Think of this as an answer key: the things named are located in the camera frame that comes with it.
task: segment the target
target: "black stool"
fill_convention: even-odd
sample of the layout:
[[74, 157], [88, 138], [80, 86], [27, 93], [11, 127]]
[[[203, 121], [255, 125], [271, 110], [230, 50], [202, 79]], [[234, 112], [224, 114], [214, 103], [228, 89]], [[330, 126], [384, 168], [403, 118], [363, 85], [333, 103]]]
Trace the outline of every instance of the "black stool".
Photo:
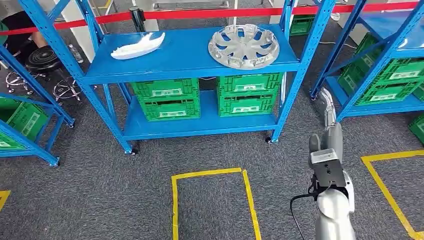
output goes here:
[[26, 67], [36, 74], [56, 74], [61, 80], [54, 86], [53, 95], [60, 105], [60, 99], [76, 98], [81, 93], [80, 87], [72, 77], [67, 76], [63, 71], [63, 64], [50, 46], [43, 46], [31, 53], [26, 60]]
[[[32, 40], [25, 41], [22, 46], [19, 48], [18, 52], [13, 53], [13, 56], [16, 58], [16, 60], [22, 64], [25, 65], [25, 61], [28, 59], [30, 54], [34, 52], [36, 49], [38, 49], [37, 45]], [[35, 79], [41, 80], [44, 79], [45, 81], [49, 81], [50, 78], [46, 76], [46, 74], [31, 74]], [[27, 86], [27, 81], [23, 79], [21, 76], [19, 76], [15, 71], [11, 71], [6, 76], [6, 87], [9, 93], [13, 93], [15, 89], [13, 87], [17, 86], [23, 86], [23, 88], [26, 90], [26, 94], [31, 95], [33, 94], [33, 90], [30, 90]]]

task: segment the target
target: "red barrier rope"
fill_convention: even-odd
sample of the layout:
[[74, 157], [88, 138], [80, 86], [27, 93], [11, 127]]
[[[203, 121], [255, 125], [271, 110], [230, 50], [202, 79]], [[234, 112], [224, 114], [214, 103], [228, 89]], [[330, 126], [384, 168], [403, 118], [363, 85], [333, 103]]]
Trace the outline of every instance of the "red barrier rope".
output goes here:
[[[367, 4], [363, 12], [379, 12], [383, 10], [402, 10], [413, 9], [417, 2], [394, 2], [394, 3], [374, 3]], [[317, 6], [301, 6], [293, 8], [293, 15], [316, 14]], [[353, 5], [337, 5], [333, 13], [350, 13], [354, 9]], [[208, 10], [170, 10], [170, 11], [145, 11], [146, 19], [206, 19], [206, 18], [228, 18], [228, 17], [258, 17], [281, 15], [282, 8], [240, 8], [240, 9], [208, 9]], [[96, 20], [99, 24], [108, 24], [131, 19], [130, 12], [114, 13], [106, 16], [98, 16]], [[55, 23], [54, 27], [59, 29], [68, 29], [86, 26], [85, 20], [76, 20], [70, 22]], [[37, 32], [36, 27], [21, 28], [9, 31], [0, 31], [1, 35], [16, 35]]]

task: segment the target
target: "blue metal shelf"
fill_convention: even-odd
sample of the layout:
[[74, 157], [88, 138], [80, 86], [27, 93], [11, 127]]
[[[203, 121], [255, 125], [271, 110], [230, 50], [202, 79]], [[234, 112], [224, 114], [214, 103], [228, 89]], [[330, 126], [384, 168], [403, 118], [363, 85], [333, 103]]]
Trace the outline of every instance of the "blue metal shelf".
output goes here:
[[48, 115], [48, 122], [51, 121], [53, 115], [57, 116], [57, 122], [50, 133], [50, 137], [44, 147], [38, 145], [40, 137], [46, 130], [47, 124], [44, 125], [38, 133], [35, 141], [31, 141], [20, 132], [16, 131], [4, 121], [0, 120], [0, 132], [6, 134], [13, 140], [23, 145], [25, 150], [0, 150], [0, 157], [16, 157], [16, 156], [29, 156], [36, 155], [50, 164], [50, 166], [57, 166], [59, 158], [53, 156], [50, 150], [55, 142], [56, 136], [61, 129], [62, 124], [65, 122], [68, 126], [73, 127], [75, 119], [73, 119], [56, 101], [55, 99], [38, 83], [34, 77], [27, 72], [27, 70], [16, 60], [16, 58], [4, 47], [0, 46], [0, 59], [5, 61], [19, 76], [26, 80], [27, 84], [36, 92], [43, 101], [35, 101], [25, 97], [14, 96], [0, 92], [0, 97], [11, 98], [14, 100], [36, 104], [41, 106]]
[[[363, 24], [379, 40], [396, 33], [411, 11], [363, 13], [358, 23]], [[412, 28], [404, 42], [393, 53], [394, 58], [412, 58], [424, 56], [424, 23]]]
[[[340, 105], [345, 105], [349, 99], [349, 96], [346, 95], [343, 88], [337, 82], [338, 76], [328, 76], [325, 78], [325, 82], [329, 86], [329, 90], [333, 93], [336, 100]], [[379, 104], [370, 104], [356, 106], [353, 105], [349, 112], [346, 114], [346, 117], [354, 116], [364, 116], [364, 115], [373, 115], [373, 114], [390, 114], [390, 113], [402, 113], [402, 112], [412, 112], [412, 111], [421, 111], [424, 110], [424, 104], [413, 94], [410, 94], [403, 101], [398, 102], [388, 102], [388, 103], [379, 103]]]
[[139, 101], [134, 96], [128, 110], [123, 136], [126, 140], [142, 140], [264, 131], [277, 127], [277, 117], [273, 113], [220, 117], [217, 92], [204, 90], [200, 92], [200, 118], [184, 120], [147, 121]]
[[[84, 77], [90, 84], [124, 83], [205, 76], [262, 74], [297, 71], [296, 57], [278, 24], [260, 25], [275, 34], [279, 42], [278, 58], [269, 66], [256, 70], [239, 70], [215, 61], [208, 52], [212, 35], [222, 27], [168, 30], [160, 48], [143, 57], [117, 60], [111, 52], [118, 47], [137, 43], [145, 33], [107, 34]], [[157, 38], [162, 31], [153, 33]]]
[[[334, 49], [324, 69], [310, 90], [310, 97], [315, 99], [324, 83], [327, 83], [335, 98], [340, 102], [341, 109], [336, 114], [340, 122], [345, 117], [363, 116], [372, 114], [400, 113], [424, 110], [424, 102], [413, 94], [405, 100], [391, 103], [378, 103], [356, 106], [355, 103], [368, 89], [375, 77], [389, 63], [396, 58], [418, 58], [424, 56], [424, 0], [420, 0], [412, 11], [363, 13], [366, 0], [358, 0], [338, 38]], [[333, 64], [356, 24], [363, 24], [379, 40], [378, 43], [362, 50], [350, 60], [333, 67]], [[375, 60], [363, 79], [357, 84], [358, 88], [352, 95], [346, 95], [339, 86], [337, 77], [330, 76], [338, 69], [356, 61], [377, 47], [383, 47], [380, 56]]]
[[[40, 138], [43, 136], [44, 132], [46, 131], [47, 126], [49, 125], [50, 121], [52, 120], [52, 116], [55, 114], [55, 111], [52, 108], [43, 108], [44, 112], [47, 114], [47, 122], [42, 126], [40, 131], [38, 132], [34, 144], [38, 145], [40, 142]], [[59, 130], [64, 122], [64, 117], [59, 116], [53, 130], [50, 133], [50, 137], [47, 140], [47, 143], [44, 147], [44, 150], [49, 152], [52, 149], [53, 143], [55, 142], [55, 139], [59, 133]], [[30, 149], [21, 149], [21, 150], [0, 150], [0, 157], [16, 157], [16, 156], [30, 156], [30, 155], [37, 155], [33, 150]]]
[[[76, 3], [84, 13], [96, 51], [91, 66], [87, 73], [84, 73], [40, 4], [36, 0], [19, 0], [19, 2], [32, 21], [37, 24], [40, 32], [127, 154], [133, 151], [129, 141], [140, 139], [273, 130], [270, 138], [272, 142], [277, 142], [335, 5], [334, 0], [321, 1], [304, 49], [297, 58], [289, 45], [290, 17], [294, 1], [285, 1], [279, 24], [260, 25], [272, 31], [277, 38], [280, 47], [277, 59], [264, 68], [238, 70], [219, 64], [208, 52], [210, 39], [222, 27], [167, 30], [164, 42], [159, 49], [141, 57], [116, 60], [110, 56], [111, 52], [123, 45], [136, 43], [140, 40], [142, 33], [103, 35], [87, 0], [78, 0]], [[155, 32], [153, 37], [160, 34], [162, 32]], [[278, 72], [295, 72], [295, 74], [291, 84], [287, 84], [287, 90], [281, 91], [285, 94], [285, 100], [279, 99], [277, 116], [265, 114], [219, 117], [215, 93], [203, 91], [200, 94], [201, 117], [199, 119], [148, 122], [138, 101], [131, 96], [125, 84], [152, 80]], [[95, 84], [103, 85], [105, 104], [94, 90]], [[123, 131], [118, 125], [108, 84], [118, 85], [129, 106]]]

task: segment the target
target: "gray carpet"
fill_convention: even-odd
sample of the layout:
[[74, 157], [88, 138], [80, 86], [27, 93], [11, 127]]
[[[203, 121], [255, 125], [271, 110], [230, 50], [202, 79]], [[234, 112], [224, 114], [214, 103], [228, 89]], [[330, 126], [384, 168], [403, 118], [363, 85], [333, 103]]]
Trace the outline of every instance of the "gray carpet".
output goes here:
[[[255, 3], [241, 1], [246, 4], [243, 7], [259, 6], [259, 1]], [[130, 31], [128, 24], [110, 27], [125, 32]], [[161, 28], [167, 29], [222, 24], [222, 19], [160, 22]], [[322, 40], [334, 41], [339, 32], [338, 25], [331, 22]], [[69, 32], [62, 35], [75, 43]], [[290, 41], [297, 54], [304, 42], [304, 36]], [[308, 138], [311, 133], [320, 133], [323, 126], [307, 91], [332, 47], [318, 47], [279, 144], [265, 143], [267, 132], [167, 138], [137, 142], [139, 154], [127, 156], [85, 98], [83, 104], [65, 102], [76, 118], [76, 127], [64, 126], [53, 146], [53, 152], [60, 156], [60, 167], [48, 167], [36, 157], [0, 160], [0, 190], [11, 190], [0, 211], [0, 239], [170, 240], [171, 176], [234, 167], [248, 172], [262, 239], [301, 239], [289, 201], [309, 186]], [[351, 54], [346, 47], [341, 59]], [[52, 83], [42, 84], [52, 87]], [[202, 82], [202, 88], [211, 86], [211, 81]], [[121, 122], [127, 107], [116, 88], [112, 93]], [[409, 239], [360, 157], [421, 149], [407, 127], [416, 114], [351, 117], [342, 122], [343, 166], [355, 186], [356, 212], [351, 221], [359, 240]], [[424, 231], [423, 158], [379, 161], [373, 166], [414, 229]], [[306, 239], [315, 239], [313, 200], [298, 200], [294, 212]], [[254, 239], [240, 173], [179, 180], [178, 214], [181, 240]]]

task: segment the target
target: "yellow floor marking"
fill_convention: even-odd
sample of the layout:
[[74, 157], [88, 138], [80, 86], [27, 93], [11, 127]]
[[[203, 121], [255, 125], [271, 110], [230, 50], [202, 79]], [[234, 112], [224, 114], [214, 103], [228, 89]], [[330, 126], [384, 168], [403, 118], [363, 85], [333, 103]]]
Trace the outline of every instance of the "yellow floor marking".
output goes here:
[[410, 158], [410, 157], [419, 156], [419, 155], [424, 155], [424, 150], [385, 153], [385, 154], [372, 155], [372, 156], [363, 156], [361, 158], [362, 160], [374, 162], [374, 161], [381, 161], [381, 160]]
[[409, 236], [415, 240], [424, 240], [424, 231], [416, 232], [411, 224], [408, 222], [401, 208], [396, 203], [390, 191], [387, 189], [382, 179], [380, 178], [377, 171], [374, 169], [371, 162], [381, 161], [381, 160], [390, 160], [390, 159], [400, 159], [400, 158], [410, 158], [414, 156], [424, 155], [424, 150], [416, 150], [416, 151], [403, 151], [403, 152], [394, 152], [394, 153], [386, 153], [372, 156], [363, 156], [361, 157], [363, 164], [368, 169], [371, 176], [374, 178], [374, 181], [377, 183], [378, 187], [381, 189], [383, 195], [387, 199], [394, 213], [402, 223], [403, 227], [408, 232]]
[[243, 175], [244, 185], [246, 187], [247, 200], [249, 203], [250, 214], [253, 222], [253, 229], [256, 240], [262, 240], [261, 232], [259, 231], [259, 223], [258, 218], [256, 216], [256, 211], [254, 207], [251, 185], [249, 183], [248, 172], [243, 170], [240, 167], [236, 168], [226, 168], [226, 169], [217, 169], [217, 170], [208, 170], [208, 171], [197, 171], [197, 172], [189, 172], [174, 175], [171, 177], [172, 181], [172, 239], [178, 240], [178, 189], [177, 189], [177, 180], [178, 179], [186, 179], [200, 176], [208, 176], [208, 175], [217, 175], [217, 174], [230, 174], [230, 173], [241, 173]]
[[177, 179], [172, 176], [172, 239], [178, 240], [178, 190]]
[[107, 9], [109, 7], [109, 4], [111, 4], [112, 0], [107, 0], [107, 2], [104, 4], [104, 6], [98, 6], [98, 9]]
[[244, 185], [246, 186], [247, 200], [249, 202], [250, 214], [252, 216], [254, 235], [256, 237], [256, 240], [262, 240], [261, 231], [259, 231], [258, 218], [256, 216], [255, 206], [253, 203], [251, 184], [249, 183], [248, 171], [246, 170], [243, 170], [243, 180], [244, 180]]
[[8, 199], [9, 194], [11, 194], [10, 190], [0, 191], [0, 211], [2, 210], [3, 206], [5, 205], [5, 202]]
[[230, 174], [230, 173], [241, 173], [241, 172], [242, 172], [242, 169], [240, 167], [236, 167], [236, 168], [226, 168], [226, 169], [217, 169], [217, 170], [208, 170], [208, 171], [189, 172], [189, 173], [174, 175], [172, 177], [175, 179], [186, 179], [186, 178], [193, 178], [193, 177], [206, 176], [206, 175]]

